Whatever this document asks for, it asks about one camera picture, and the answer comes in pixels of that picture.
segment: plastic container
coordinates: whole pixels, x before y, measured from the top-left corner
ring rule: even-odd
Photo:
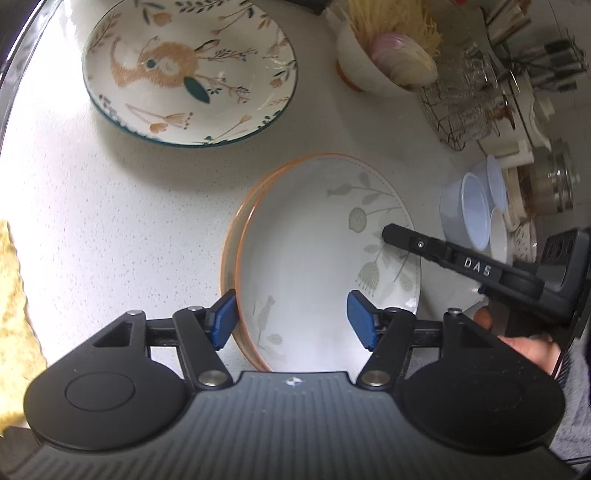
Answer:
[[[485,189],[488,199],[490,212],[493,208],[499,209],[502,213],[507,210],[507,189],[503,171],[498,161],[492,155],[489,155],[485,161],[480,162],[472,172],[476,175]]]
[[[491,236],[491,209],[482,183],[473,173],[441,191],[439,216],[448,242],[484,251]]]
[[[498,262],[509,263],[509,238],[503,212],[493,208],[491,212],[491,257]]]

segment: decorative plate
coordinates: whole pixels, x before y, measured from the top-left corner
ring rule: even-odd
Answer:
[[[420,260],[381,238],[392,222],[412,228],[408,212],[381,175],[340,154],[297,161],[265,189],[238,246],[245,340],[268,370],[354,380],[370,353],[347,320],[347,294],[417,309]]]
[[[200,147],[272,123],[297,82],[283,30],[249,0],[123,0],[86,44],[96,106],[130,132]]]

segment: white container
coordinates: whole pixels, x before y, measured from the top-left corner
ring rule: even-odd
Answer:
[[[413,92],[399,87],[379,71],[359,45],[349,22],[343,22],[340,29],[336,40],[336,55],[337,72],[345,77],[343,80],[351,88],[356,87],[362,92],[388,98],[413,95]]]
[[[509,238],[503,213],[493,208],[491,212],[491,257],[498,262],[509,263]]]
[[[490,208],[489,213],[492,212],[493,208],[497,208],[502,213],[505,213],[507,210],[507,189],[505,187],[503,171],[496,158],[489,155],[485,161],[480,162],[474,167],[472,172],[478,177],[484,187]]]
[[[484,187],[473,173],[441,191],[439,215],[448,242],[484,251],[491,236],[491,210]]]

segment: human hand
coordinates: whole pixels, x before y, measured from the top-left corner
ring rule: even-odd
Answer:
[[[474,314],[474,321],[486,330],[490,330],[493,325],[493,318],[487,307],[482,307]],[[535,363],[548,375],[552,375],[560,356],[560,347],[551,339],[533,340],[527,337],[510,338],[502,335],[498,338],[530,362]]]
[[[526,357],[530,362],[535,363],[548,375],[552,375],[554,366],[560,356],[560,347],[558,344],[546,339],[534,340],[527,337],[509,338],[499,335],[498,338],[517,353]]]

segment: sliced onion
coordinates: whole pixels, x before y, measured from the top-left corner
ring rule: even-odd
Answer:
[[[369,56],[380,71],[401,86],[427,86],[437,80],[437,66],[412,38],[400,33],[377,37]]]

